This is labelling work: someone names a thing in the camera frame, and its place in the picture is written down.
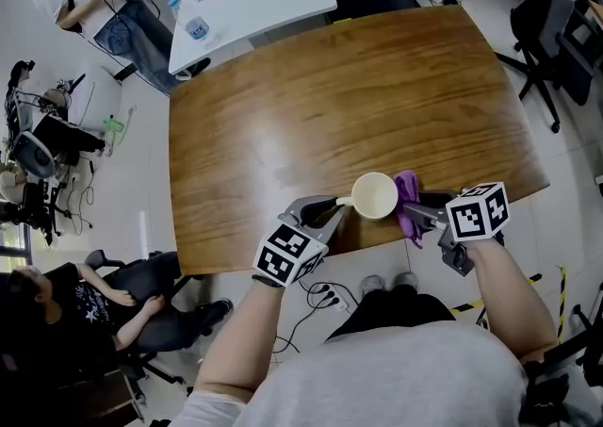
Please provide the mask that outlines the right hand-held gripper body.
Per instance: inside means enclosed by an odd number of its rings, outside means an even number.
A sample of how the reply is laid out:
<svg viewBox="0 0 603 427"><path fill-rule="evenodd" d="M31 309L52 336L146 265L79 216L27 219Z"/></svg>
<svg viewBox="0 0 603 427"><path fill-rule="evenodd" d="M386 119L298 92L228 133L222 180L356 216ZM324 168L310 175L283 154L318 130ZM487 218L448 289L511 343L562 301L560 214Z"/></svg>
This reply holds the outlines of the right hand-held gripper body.
<svg viewBox="0 0 603 427"><path fill-rule="evenodd" d="M464 245L495 237L510 220L504 184L478 184L448 201L444 211L448 222L438 242L442 259L456 272L467 276L474 264Z"/></svg>

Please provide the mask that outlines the purple cloth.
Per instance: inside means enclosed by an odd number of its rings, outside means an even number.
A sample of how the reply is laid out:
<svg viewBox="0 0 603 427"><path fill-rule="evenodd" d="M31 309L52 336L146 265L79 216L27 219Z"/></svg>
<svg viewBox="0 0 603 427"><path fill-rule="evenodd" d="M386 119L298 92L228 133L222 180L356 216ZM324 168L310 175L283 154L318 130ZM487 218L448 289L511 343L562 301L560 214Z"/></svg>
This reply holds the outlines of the purple cloth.
<svg viewBox="0 0 603 427"><path fill-rule="evenodd" d="M422 230L403 211L403 206L406 203L419 202L417 177L412 171L399 172L394 177L394 183L398 190L396 214L399 227L403 235L411 240L416 248L421 249L422 245L420 241L422 240Z"/></svg>

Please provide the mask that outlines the cream ceramic mug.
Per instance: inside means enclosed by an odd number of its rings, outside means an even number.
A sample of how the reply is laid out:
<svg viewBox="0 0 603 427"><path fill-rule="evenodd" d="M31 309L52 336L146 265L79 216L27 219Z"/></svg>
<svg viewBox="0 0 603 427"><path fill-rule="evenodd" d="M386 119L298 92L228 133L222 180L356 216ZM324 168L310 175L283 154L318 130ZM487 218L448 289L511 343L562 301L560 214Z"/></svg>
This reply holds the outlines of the cream ceramic mug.
<svg viewBox="0 0 603 427"><path fill-rule="evenodd" d="M349 206L368 221L380 221L392 213L399 200L394 180L381 172L368 172L352 186L350 196L337 198L338 206Z"/></svg>

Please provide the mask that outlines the person's right forearm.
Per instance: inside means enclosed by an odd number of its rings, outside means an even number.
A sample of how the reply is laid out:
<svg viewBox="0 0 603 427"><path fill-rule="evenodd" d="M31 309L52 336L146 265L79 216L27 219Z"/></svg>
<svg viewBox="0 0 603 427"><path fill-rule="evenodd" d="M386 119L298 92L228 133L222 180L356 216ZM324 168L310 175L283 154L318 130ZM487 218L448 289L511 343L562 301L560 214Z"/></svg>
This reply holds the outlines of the person's right forearm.
<svg viewBox="0 0 603 427"><path fill-rule="evenodd" d="M542 362L558 342L546 304L511 254L495 239L464 244L474 263L490 330L525 364Z"/></svg>

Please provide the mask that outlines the person's left forearm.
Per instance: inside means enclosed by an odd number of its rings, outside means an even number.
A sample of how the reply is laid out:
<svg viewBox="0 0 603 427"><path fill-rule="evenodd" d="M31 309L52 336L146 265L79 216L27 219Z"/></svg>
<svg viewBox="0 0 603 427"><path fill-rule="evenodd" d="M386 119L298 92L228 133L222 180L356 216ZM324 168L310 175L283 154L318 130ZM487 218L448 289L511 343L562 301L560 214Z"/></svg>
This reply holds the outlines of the person's left forearm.
<svg viewBox="0 0 603 427"><path fill-rule="evenodd" d="M210 344L193 387L248 402L266 379L280 318L282 287L254 281Z"/></svg>

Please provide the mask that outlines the person's right grey shoe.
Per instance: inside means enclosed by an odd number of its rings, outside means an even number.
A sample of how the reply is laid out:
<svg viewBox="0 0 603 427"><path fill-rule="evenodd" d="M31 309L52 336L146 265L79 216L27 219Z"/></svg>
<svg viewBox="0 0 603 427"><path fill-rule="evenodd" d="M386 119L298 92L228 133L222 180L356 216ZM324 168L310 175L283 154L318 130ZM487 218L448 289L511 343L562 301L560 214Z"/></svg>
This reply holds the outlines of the person's right grey shoe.
<svg viewBox="0 0 603 427"><path fill-rule="evenodd" d="M393 279L392 287L410 287L414 292L418 292L418 278L410 271L399 273Z"/></svg>

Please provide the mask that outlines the person's grey shoe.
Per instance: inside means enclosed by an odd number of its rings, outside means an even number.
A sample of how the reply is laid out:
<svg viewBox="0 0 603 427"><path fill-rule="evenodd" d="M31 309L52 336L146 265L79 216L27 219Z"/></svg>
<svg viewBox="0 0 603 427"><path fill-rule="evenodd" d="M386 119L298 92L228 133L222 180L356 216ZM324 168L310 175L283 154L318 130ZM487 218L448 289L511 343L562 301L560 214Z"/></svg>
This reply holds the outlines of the person's grey shoe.
<svg viewBox="0 0 603 427"><path fill-rule="evenodd" d="M410 271L399 273L393 279L392 287L410 287L414 292L418 292L418 278Z"/></svg>
<svg viewBox="0 0 603 427"><path fill-rule="evenodd" d="M361 281L359 289L361 297L365 298L370 292L384 290L385 281L380 275L371 274Z"/></svg>

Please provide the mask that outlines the person's black trousers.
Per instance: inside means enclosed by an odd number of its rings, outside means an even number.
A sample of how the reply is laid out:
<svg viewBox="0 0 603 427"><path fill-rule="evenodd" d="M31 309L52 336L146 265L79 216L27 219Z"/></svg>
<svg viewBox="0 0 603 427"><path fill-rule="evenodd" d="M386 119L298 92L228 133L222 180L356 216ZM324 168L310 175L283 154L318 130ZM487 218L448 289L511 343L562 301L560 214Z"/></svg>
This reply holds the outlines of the person's black trousers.
<svg viewBox="0 0 603 427"><path fill-rule="evenodd" d="M367 293L350 317L326 342L379 328L416 327L442 320L455 320L449 309L437 298L418 293L410 285L391 290L375 289Z"/></svg>

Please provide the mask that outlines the black office chair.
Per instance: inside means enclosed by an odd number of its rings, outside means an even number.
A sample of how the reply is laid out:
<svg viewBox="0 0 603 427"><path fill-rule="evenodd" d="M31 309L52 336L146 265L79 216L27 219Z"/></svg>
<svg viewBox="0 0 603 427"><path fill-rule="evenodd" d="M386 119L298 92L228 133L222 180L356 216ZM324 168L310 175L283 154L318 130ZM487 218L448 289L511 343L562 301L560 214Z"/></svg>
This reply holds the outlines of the black office chair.
<svg viewBox="0 0 603 427"><path fill-rule="evenodd" d="M577 316L583 330L560 346L545 353L544 368L559 366L565 360L575 360L583 368L589 386L603 387L603 298L595 312L594 320L583 313L576 304L572 316Z"/></svg>
<svg viewBox="0 0 603 427"><path fill-rule="evenodd" d="M146 259L125 264L108 259L101 250L90 253L85 263L97 271L102 267L116 270L105 281L119 290L127 291L136 301L135 306L124 306L118 311L115 323L123 325L134 317L134 311L151 297L161 295L165 304L145 323L137 338L118 351L118 362L127 376L136 380L152 373L169 384L184 385L181 376L172 376L151 364L162 352L180 351L193 345L200 337L207 337L213 328L232 310L232 303L219 300L198 304L190 312L175 308L171 300L191 279L180 272L177 253L155 252Z"/></svg>
<svg viewBox="0 0 603 427"><path fill-rule="evenodd" d="M521 62L500 53L497 58L526 77L518 94L524 98L532 87L544 99L552 117L550 129L560 131L561 123L547 83L555 90L563 89L579 106L586 104L595 75L593 54L573 36L568 26L588 21L576 9L578 0L522 0L510 13L510 24L516 43L514 50L524 56Z"/></svg>

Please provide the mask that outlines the person's torso in light shirt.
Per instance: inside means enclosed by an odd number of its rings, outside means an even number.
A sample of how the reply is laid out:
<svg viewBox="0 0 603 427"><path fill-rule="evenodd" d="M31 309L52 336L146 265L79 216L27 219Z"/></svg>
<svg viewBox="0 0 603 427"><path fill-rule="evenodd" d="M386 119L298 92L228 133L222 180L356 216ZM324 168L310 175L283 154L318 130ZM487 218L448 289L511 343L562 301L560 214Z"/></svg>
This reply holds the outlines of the person's torso in light shirt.
<svg viewBox="0 0 603 427"><path fill-rule="evenodd" d="M327 342L272 372L243 403L193 392L171 427L518 427L519 361L457 321Z"/></svg>

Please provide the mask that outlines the clear water bottle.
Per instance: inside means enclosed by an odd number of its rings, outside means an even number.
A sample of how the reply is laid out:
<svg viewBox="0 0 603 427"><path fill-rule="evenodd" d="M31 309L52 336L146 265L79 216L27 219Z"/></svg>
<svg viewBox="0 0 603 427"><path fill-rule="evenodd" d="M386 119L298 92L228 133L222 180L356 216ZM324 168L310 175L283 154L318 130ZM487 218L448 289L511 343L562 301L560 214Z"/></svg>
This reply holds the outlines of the clear water bottle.
<svg viewBox="0 0 603 427"><path fill-rule="evenodd" d="M168 6L175 22L195 41L208 42L209 26L190 6L182 0L169 0Z"/></svg>

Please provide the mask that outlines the dark brown cabinet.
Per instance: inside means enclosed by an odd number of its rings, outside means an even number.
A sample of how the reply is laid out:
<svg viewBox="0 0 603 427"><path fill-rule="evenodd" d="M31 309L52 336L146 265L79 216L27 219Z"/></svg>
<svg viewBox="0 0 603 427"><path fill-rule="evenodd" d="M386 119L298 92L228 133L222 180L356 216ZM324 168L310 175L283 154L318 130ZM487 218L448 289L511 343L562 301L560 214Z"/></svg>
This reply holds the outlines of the dark brown cabinet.
<svg viewBox="0 0 603 427"><path fill-rule="evenodd" d="M58 427L126 427L135 420L144 420L120 370L57 389L49 412Z"/></svg>

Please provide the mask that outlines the white rounded appliance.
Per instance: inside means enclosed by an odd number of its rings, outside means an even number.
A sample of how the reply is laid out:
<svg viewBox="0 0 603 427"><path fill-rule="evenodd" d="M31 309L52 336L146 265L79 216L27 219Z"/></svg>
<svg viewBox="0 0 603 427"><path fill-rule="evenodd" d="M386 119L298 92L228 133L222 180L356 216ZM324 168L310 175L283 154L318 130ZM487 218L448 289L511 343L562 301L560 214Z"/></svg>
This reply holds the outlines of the white rounded appliance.
<svg viewBox="0 0 603 427"><path fill-rule="evenodd" d="M122 86L105 68L87 64L73 82L68 121L90 132L105 132L119 114Z"/></svg>

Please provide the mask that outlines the black equipment stand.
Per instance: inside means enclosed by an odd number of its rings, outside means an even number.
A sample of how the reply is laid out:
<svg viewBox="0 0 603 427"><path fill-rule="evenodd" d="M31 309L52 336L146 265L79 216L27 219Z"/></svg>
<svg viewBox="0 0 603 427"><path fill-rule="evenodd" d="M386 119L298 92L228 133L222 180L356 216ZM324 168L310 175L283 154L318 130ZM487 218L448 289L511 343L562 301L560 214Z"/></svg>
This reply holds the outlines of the black equipment stand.
<svg viewBox="0 0 603 427"><path fill-rule="evenodd" d="M50 246L54 237L60 237L57 230L56 213L71 219L69 209L61 209L57 205L59 194L67 188L66 182L60 182L55 187L49 187L46 181L27 183L24 186L24 197L19 204L0 201L0 224L24 224L34 230L40 230L46 244Z"/></svg>

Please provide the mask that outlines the grey mesh office chair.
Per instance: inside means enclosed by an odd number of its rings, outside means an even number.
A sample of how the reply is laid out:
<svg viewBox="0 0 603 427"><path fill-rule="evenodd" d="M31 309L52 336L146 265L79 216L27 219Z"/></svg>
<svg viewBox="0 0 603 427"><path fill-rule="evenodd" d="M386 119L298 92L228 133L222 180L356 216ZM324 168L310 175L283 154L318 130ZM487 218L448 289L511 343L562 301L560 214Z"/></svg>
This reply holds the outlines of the grey mesh office chair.
<svg viewBox="0 0 603 427"><path fill-rule="evenodd" d="M12 143L11 152L27 173L39 179L48 179L56 174L57 154L29 131L19 133Z"/></svg>

